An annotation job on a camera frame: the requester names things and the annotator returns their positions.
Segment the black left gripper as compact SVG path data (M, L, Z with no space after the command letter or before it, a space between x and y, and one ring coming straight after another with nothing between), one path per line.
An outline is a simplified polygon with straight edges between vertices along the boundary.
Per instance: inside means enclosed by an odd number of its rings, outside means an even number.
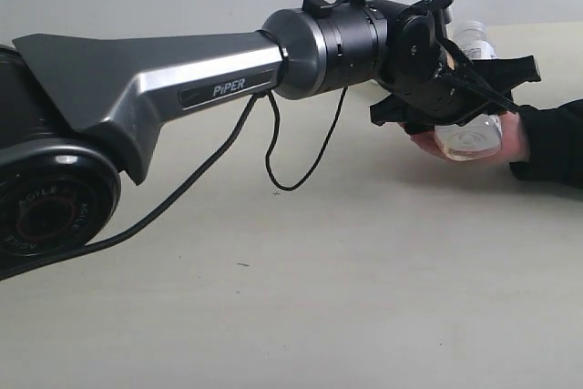
M394 123L417 135L437 125L464 125L492 106L494 92L513 102L514 88L541 81L533 56L469 61L448 38L440 13L381 14L377 83L388 97L369 108L376 126Z

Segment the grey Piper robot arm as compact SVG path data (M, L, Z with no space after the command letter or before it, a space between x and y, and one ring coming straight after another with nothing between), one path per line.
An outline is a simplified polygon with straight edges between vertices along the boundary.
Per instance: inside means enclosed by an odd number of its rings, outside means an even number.
M35 33L1 48L1 277L116 246L232 147L262 100L374 81L376 125L465 125L513 111L531 56L470 56L446 33L453 0L304 0L234 34L94 39ZM227 138L153 211L109 238L124 180L143 183L177 120L243 103Z

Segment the black sleeved forearm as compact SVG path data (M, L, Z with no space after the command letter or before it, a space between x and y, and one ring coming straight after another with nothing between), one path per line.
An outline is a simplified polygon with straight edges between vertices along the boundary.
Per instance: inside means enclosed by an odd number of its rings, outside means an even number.
M509 164L521 181L556 183L582 188L582 101L540 109L519 110L526 135L527 156Z

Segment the person's open hand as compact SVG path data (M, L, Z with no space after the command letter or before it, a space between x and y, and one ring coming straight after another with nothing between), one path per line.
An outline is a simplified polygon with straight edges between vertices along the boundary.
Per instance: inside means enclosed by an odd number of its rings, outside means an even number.
M498 165L529 158L520 116L512 112L481 115L463 126L437 126L409 139L424 152L456 164Z

